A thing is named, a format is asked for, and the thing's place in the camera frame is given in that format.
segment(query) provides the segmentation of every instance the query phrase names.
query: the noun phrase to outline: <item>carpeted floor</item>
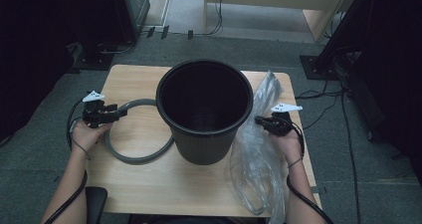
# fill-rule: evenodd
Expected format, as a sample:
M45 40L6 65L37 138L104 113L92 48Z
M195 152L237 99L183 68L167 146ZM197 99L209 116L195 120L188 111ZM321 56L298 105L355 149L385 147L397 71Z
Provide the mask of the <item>carpeted floor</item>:
M323 45L194 37L169 34L161 40L142 35L128 52L114 56L113 64L174 66L208 58L240 70L283 72L290 75L296 95L321 91L324 81L307 80L299 55L318 55ZM29 123L0 149L0 223L37 223L58 184L69 157L65 122L72 105L86 91L100 91L107 72L66 74L40 104ZM340 90L328 82L327 91ZM357 223L350 147L358 180L361 223L420 223L422 189L406 157L388 143L371 143L357 106L348 96L298 100L323 209L334 223ZM347 137L344 112L349 122ZM105 213L102 223L127 223L127 214Z

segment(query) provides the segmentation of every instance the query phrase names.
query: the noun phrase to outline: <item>clear plastic bag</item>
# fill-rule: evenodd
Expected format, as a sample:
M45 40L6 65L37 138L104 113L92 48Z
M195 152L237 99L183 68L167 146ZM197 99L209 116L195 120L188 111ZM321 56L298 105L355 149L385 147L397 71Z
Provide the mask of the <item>clear plastic bag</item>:
M270 224L285 219L282 169L279 152L263 128L255 124L255 116L267 114L283 91L276 76L267 72L255 92L251 114L238 129L230 157L230 173L239 198L255 215L267 210Z

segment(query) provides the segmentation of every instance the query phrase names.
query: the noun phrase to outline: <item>bracelet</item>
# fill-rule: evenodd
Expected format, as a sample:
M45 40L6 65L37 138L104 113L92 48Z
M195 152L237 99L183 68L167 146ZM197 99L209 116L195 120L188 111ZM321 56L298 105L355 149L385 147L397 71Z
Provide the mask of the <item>bracelet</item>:
M294 163L288 165L288 168L291 168L293 165L295 165L296 163L300 162L301 160L303 160L303 158L299 158L297 161L295 161Z
M74 140L74 138L72 137L72 141L78 146L78 147L80 147L83 151L84 151L84 153L85 153L85 155L87 156L87 160L91 160L91 157L90 157L90 155L88 154L88 152L80 145L80 144L78 144L75 140Z

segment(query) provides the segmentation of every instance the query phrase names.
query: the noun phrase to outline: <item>black trash bin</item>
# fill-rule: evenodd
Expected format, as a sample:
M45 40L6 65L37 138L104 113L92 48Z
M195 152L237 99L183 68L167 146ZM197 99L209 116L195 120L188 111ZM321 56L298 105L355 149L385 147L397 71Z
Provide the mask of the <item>black trash bin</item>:
M229 151L254 102L251 85L235 68L212 60L170 69L158 84L156 105L180 154L207 165Z

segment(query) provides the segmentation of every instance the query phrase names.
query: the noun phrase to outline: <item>floor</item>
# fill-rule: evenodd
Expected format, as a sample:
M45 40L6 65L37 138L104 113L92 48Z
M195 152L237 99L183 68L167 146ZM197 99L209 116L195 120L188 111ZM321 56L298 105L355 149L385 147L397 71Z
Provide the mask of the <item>floor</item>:
M194 34L203 32L204 0L149 0L151 8L144 30L155 27L162 31L169 26L169 32ZM207 31L212 32L218 24L218 4L208 3ZM222 28L217 37L274 40L298 43L315 43L302 10L223 4L221 7ZM328 26L326 33L332 34L340 14ZM325 44L328 38L319 41Z

